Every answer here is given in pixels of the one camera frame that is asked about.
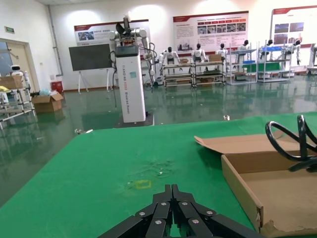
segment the exit sign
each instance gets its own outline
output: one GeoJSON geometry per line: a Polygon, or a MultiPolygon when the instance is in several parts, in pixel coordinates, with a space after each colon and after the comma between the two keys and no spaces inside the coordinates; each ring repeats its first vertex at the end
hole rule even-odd
{"type": "Polygon", "coordinates": [[[5,31],[14,34],[14,28],[5,26],[5,31]]]}

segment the wooden door frame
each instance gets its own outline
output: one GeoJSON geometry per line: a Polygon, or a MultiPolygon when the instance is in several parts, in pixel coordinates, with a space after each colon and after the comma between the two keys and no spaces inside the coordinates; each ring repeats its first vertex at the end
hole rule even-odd
{"type": "Polygon", "coordinates": [[[30,44],[28,42],[23,42],[23,41],[14,41],[14,40],[9,40],[9,39],[5,39],[5,38],[0,38],[0,41],[2,42],[6,42],[9,44],[17,44],[17,45],[23,45],[25,48],[25,52],[26,52],[26,57],[29,63],[29,67],[31,70],[31,75],[32,75],[32,79],[33,79],[33,84],[34,84],[34,91],[39,91],[40,90],[40,85],[39,85],[39,81],[37,78],[37,74],[36,74],[36,70],[35,70],[35,64],[32,58],[32,52],[31,52],[31,48],[30,48],[30,44]]]}

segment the display board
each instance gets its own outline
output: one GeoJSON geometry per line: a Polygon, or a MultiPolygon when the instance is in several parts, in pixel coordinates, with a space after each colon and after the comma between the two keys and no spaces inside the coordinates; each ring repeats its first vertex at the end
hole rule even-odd
{"type": "Polygon", "coordinates": [[[274,9],[272,13],[271,39],[274,45],[302,42],[302,47],[317,41],[317,5],[274,9]]]}
{"type": "Polygon", "coordinates": [[[219,14],[175,16],[174,43],[179,55],[184,56],[200,43],[205,52],[218,50],[224,43],[235,48],[248,38],[248,11],[219,14]]]}
{"type": "Polygon", "coordinates": [[[111,68],[109,44],[69,48],[73,71],[111,68]]]}
{"type": "MultiPolygon", "coordinates": [[[[117,22],[106,22],[90,25],[75,26],[75,38],[78,46],[94,45],[94,44],[109,44],[108,34],[110,31],[116,31],[115,25],[117,22]]],[[[134,20],[130,22],[130,27],[133,29],[145,29],[149,40],[150,25],[149,20],[134,20]]],[[[138,40],[138,45],[142,45],[141,39],[138,40]]]]}

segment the green tabletop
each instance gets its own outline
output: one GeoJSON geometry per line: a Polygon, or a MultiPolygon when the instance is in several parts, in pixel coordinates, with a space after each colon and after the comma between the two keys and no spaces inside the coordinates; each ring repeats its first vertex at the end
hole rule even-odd
{"type": "MultiPolygon", "coordinates": [[[[304,115],[316,132],[317,113],[304,115]]],[[[194,135],[264,133],[269,120],[297,127],[296,115],[279,115],[78,135],[0,209],[0,237],[96,238],[172,183],[251,228],[222,176],[220,155],[195,143],[194,135]]]]}

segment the white wall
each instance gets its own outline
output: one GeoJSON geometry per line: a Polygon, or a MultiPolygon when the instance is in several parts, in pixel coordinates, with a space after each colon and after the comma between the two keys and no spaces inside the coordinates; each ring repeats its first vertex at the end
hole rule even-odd
{"type": "MultiPolygon", "coordinates": [[[[68,47],[76,46],[74,25],[121,21],[124,14],[131,11],[132,20],[150,20],[151,41],[159,53],[173,46],[173,16],[248,10],[249,41],[256,43],[269,38],[274,8],[314,4],[316,0],[108,0],[53,6],[53,20],[64,69],[64,87],[77,87],[78,74],[72,72],[68,51],[68,47]]],[[[302,63],[308,64],[305,50],[302,51],[302,63]]],[[[100,70],[85,71],[84,74],[89,75],[87,80],[90,86],[106,85],[104,73],[100,70]]]]}
{"type": "Polygon", "coordinates": [[[33,77],[41,89],[50,89],[50,75],[58,70],[47,6],[34,0],[0,0],[0,38],[29,43],[36,71],[33,77]],[[13,27],[15,34],[6,33],[4,26],[13,27]]]}

